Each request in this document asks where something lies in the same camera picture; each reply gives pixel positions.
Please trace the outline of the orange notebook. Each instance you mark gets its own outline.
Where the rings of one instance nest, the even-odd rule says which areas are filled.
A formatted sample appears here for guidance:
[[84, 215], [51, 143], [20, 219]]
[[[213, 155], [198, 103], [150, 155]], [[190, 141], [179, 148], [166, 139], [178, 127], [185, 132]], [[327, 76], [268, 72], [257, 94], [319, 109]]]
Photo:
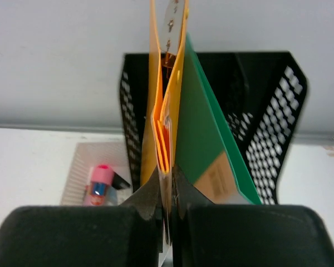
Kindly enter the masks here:
[[186, 44], [188, 1], [169, 1], [161, 30], [155, 2], [150, 1], [149, 83], [142, 142], [140, 182], [158, 175], [164, 233], [159, 254], [162, 266], [171, 247], [172, 170], [175, 162], [180, 94]]

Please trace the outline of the pink glue bottle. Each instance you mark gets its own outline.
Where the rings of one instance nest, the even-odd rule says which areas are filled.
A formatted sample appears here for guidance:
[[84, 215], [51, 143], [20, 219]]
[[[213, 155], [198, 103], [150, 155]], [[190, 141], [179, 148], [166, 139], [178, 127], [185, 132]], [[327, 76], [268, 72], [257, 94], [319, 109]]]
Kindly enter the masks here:
[[109, 165], [97, 165], [92, 172], [90, 182], [86, 186], [84, 206], [102, 206], [106, 200], [108, 189], [114, 179], [114, 171]]

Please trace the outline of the pink black highlighter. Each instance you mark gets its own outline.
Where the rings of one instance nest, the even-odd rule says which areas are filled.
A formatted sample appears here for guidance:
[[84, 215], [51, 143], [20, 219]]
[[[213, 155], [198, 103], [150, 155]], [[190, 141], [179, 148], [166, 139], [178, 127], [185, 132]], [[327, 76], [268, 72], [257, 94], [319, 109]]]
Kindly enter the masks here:
[[131, 185], [116, 172], [114, 173], [111, 186], [115, 190], [129, 189]]

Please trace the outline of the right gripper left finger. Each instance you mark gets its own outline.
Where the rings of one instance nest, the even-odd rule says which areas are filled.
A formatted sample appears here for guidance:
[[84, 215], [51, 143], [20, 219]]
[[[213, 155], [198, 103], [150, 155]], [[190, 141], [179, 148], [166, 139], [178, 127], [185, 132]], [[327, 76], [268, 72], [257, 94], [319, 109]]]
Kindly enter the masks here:
[[161, 209], [158, 169], [155, 168], [147, 183], [135, 191], [119, 207], [133, 207], [145, 221], [154, 218], [156, 210]]

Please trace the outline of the green notebook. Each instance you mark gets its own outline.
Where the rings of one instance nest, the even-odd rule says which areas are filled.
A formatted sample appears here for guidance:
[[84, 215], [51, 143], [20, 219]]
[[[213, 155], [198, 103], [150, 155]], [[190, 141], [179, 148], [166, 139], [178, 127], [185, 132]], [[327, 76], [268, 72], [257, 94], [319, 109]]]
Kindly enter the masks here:
[[175, 162], [216, 204], [260, 204], [222, 109], [186, 38]]

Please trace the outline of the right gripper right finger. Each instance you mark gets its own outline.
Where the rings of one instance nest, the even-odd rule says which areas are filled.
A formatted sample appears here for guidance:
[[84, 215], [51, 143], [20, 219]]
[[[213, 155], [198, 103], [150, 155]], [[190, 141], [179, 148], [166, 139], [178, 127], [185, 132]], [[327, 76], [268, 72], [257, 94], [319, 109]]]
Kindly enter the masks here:
[[212, 202], [190, 181], [179, 165], [172, 171], [172, 212], [171, 221], [190, 220], [195, 211], [211, 206]]

